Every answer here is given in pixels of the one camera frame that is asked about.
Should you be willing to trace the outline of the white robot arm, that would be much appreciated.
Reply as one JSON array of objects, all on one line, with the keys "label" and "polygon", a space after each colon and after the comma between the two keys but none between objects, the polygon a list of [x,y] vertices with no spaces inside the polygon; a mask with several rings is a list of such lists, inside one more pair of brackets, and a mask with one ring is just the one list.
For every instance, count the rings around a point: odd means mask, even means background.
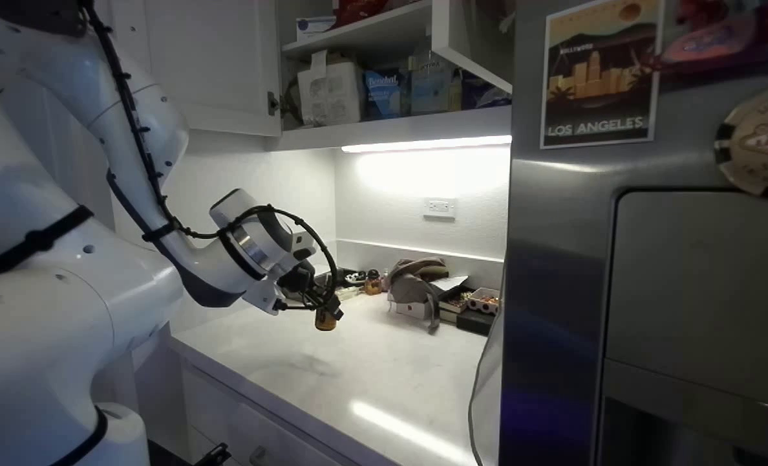
[{"label": "white robot arm", "polygon": [[[93,134],[138,242],[43,167],[2,105],[10,79],[52,92]],[[301,303],[320,328],[342,316],[302,217],[240,188],[213,204],[213,233],[168,209],[164,180],[186,143],[182,114],[93,0],[0,0],[0,466],[148,466],[142,417],[96,398],[93,378],[186,301]]]}]

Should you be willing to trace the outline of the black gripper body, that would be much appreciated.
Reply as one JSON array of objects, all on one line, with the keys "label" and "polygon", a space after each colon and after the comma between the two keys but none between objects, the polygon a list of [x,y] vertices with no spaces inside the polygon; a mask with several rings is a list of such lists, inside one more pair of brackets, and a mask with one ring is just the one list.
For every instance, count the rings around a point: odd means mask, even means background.
[{"label": "black gripper body", "polygon": [[327,279],[310,263],[298,263],[280,283],[276,290],[289,307],[323,307],[329,303]]}]

